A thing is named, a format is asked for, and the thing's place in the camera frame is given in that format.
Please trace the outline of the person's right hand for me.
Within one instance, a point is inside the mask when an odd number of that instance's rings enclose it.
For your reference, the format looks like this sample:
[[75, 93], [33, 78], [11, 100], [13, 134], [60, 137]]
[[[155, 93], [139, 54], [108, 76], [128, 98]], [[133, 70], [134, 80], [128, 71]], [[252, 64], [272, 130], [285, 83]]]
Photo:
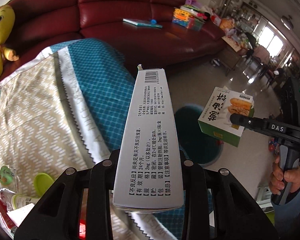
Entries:
[[280, 156], [276, 156], [273, 162], [273, 170], [270, 174], [269, 188], [273, 194], [280, 195], [281, 190], [285, 188], [285, 182], [291, 183], [290, 193], [294, 193], [300, 189], [300, 167], [287, 170], [283, 170], [279, 166]]

